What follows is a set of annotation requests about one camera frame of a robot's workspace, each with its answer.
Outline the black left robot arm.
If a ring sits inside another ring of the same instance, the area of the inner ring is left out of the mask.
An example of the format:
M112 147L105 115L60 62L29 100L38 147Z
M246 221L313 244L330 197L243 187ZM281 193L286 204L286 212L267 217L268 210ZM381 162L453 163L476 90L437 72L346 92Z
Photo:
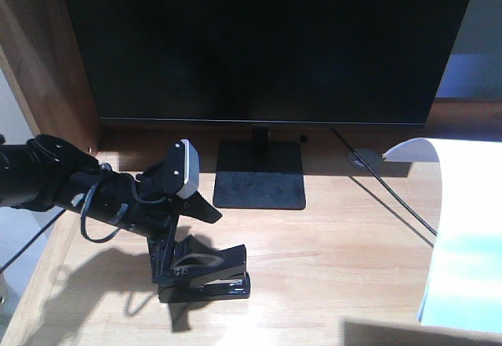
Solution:
M1 205L45 212L54 206L77 213L82 236L87 218L147 239L152 280L220 279L224 255L187 237L175 242L181 215L213 224L221 214L199 193L199 157L189 140L174 142L160 163L133 177L117 173L73 144L39 135L1 146Z

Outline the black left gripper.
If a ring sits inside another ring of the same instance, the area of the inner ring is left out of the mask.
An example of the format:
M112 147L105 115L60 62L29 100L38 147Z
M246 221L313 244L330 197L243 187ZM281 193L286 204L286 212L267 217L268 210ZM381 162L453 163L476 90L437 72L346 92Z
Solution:
M116 173L108 164L97 174L73 173L58 192L58 206L80 215L80 232L90 242L108 242L121 229L146 237L153 283L181 282L180 268L174 267L184 253L184 240L176 241L180 214L207 224L223 216L198 191L186 199L166 194L160 163L136 177ZM115 230L93 238L87 232L89 218Z

